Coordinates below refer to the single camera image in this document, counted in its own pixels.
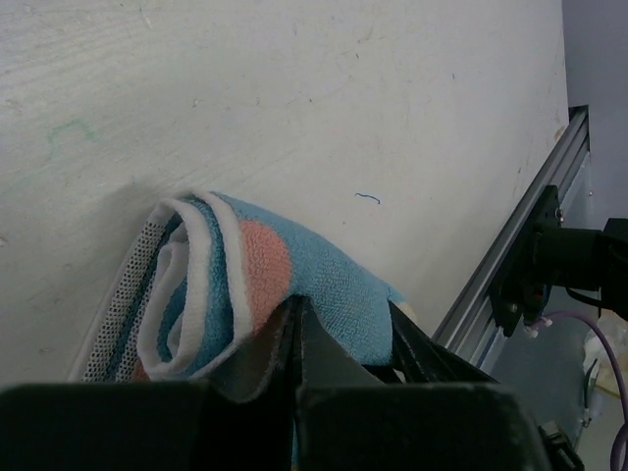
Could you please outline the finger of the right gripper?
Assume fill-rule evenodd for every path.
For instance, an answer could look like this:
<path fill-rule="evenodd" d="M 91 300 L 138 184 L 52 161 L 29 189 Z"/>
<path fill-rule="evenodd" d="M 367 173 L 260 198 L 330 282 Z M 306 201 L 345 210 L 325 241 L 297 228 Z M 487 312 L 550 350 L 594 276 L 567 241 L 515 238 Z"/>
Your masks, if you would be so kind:
<path fill-rule="evenodd" d="M 409 383 L 495 383 L 468 361 L 432 341 L 401 309 L 389 302 L 392 364 Z"/>

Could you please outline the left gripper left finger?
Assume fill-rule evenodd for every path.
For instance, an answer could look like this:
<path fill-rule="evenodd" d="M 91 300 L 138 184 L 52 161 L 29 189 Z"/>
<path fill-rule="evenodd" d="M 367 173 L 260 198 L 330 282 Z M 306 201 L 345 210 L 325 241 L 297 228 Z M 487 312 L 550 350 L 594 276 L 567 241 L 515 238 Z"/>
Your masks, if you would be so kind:
<path fill-rule="evenodd" d="M 284 302 L 205 379 L 2 392 L 2 469 L 288 470 L 298 310 Z"/>

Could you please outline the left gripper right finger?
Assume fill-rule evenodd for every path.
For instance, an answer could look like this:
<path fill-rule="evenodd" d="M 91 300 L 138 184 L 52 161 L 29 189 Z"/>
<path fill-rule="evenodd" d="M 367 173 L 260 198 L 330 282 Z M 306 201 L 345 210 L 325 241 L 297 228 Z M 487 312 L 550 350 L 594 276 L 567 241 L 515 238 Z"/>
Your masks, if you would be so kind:
<path fill-rule="evenodd" d="M 384 382 L 304 305 L 295 327 L 301 470 L 549 470 L 534 419 L 495 383 Z"/>

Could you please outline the blue polka dot towel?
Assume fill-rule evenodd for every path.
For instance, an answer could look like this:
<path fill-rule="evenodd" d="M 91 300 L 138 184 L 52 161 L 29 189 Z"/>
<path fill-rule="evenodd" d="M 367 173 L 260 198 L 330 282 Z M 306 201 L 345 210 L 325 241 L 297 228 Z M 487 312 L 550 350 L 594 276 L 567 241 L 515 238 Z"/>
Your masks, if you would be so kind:
<path fill-rule="evenodd" d="M 392 286 L 324 237 L 253 204 L 212 191 L 163 199 L 95 314 L 72 378 L 199 379 L 294 295 L 311 300 L 353 359 L 391 364 L 391 311 L 411 311 Z"/>

